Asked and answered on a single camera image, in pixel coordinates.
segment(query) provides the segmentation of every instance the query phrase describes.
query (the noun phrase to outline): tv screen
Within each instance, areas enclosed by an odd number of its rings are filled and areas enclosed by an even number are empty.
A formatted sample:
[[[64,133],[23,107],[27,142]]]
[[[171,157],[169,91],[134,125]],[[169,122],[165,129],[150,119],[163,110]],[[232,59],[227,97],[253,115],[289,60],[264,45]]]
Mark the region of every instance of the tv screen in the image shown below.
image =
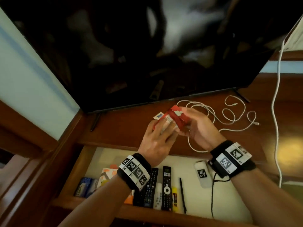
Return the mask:
[[[85,112],[247,87],[301,0],[0,0]]]

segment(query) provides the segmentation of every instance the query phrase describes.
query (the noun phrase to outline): pen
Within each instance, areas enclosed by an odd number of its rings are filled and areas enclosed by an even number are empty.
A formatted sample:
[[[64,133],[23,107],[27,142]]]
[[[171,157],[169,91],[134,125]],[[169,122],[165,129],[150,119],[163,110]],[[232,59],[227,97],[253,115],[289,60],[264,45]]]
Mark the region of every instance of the pen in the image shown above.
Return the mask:
[[[182,203],[183,203],[184,214],[186,214],[186,206],[185,206],[185,201],[184,201],[184,194],[183,194],[183,187],[182,187],[181,178],[180,178],[180,186],[181,186],[181,195],[182,195]]]

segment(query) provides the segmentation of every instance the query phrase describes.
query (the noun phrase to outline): person's right hand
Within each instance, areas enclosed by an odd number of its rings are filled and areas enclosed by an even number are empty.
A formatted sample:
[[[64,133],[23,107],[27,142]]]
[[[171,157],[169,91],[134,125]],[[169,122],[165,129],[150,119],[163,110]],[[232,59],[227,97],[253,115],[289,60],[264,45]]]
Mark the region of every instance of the person's right hand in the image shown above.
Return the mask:
[[[226,140],[205,114],[193,108],[180,108],[187,117],[191,118],[190,131],[180,131],[180,135],[193,138],[199,146],[208,151]]]

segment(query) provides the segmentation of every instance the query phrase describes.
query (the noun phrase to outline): red and white package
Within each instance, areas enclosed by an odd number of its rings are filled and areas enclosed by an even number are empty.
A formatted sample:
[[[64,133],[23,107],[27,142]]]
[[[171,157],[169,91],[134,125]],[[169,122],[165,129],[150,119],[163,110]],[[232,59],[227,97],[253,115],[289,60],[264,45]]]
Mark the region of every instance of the red and white package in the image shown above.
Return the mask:
[[[160,122],[164,118],[167,119],[167,121],[163,125],[161,133],[168,127],[171,122],[175,123],[175,127],[178,128],[176,129],[176,131],[178,132],[190,122],[190,118],[183,114],[181,108],[177,105],[172,106],[165,114],[160,112],[154,118],[158,119],[158,122]]]

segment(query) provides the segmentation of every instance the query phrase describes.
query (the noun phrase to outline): white remote control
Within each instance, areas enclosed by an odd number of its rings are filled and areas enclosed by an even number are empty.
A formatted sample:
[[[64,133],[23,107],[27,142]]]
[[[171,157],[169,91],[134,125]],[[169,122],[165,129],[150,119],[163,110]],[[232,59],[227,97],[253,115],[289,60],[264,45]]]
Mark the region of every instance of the white remote control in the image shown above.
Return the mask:
[[[154,192],[154,209],[161,210],[162,207],[162,183],[156,184],[156,190]]]
[[[195,169],[200,181],[200,185],[203,188],[210,188],[212,186],[212,177],[207,169],[207,164],[205,161],[200,161],[195,163]]]

